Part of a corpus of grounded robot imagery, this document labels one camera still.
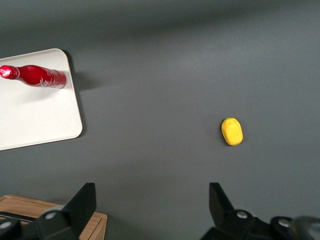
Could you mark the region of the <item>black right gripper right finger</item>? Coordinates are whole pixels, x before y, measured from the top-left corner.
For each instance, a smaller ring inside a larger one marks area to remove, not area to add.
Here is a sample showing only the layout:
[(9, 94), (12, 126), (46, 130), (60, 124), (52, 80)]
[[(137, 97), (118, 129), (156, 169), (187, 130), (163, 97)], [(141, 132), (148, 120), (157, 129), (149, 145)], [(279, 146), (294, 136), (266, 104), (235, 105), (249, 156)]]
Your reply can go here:
[(268, 223), (248, 211), (235, 209), (217, 182), (209, 184), (209, 211), (214, 222), (203, 240), (271, 240)]

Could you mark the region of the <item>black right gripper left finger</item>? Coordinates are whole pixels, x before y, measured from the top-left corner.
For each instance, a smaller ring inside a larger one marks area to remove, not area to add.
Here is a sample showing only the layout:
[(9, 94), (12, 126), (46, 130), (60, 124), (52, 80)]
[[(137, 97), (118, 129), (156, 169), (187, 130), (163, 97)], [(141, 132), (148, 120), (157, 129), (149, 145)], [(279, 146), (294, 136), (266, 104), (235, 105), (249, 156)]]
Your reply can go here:
[(34, 221), (39, 239), (78, 240), (96, 207), (96, 186), (86, 183), (63, 208), (46, 211)]

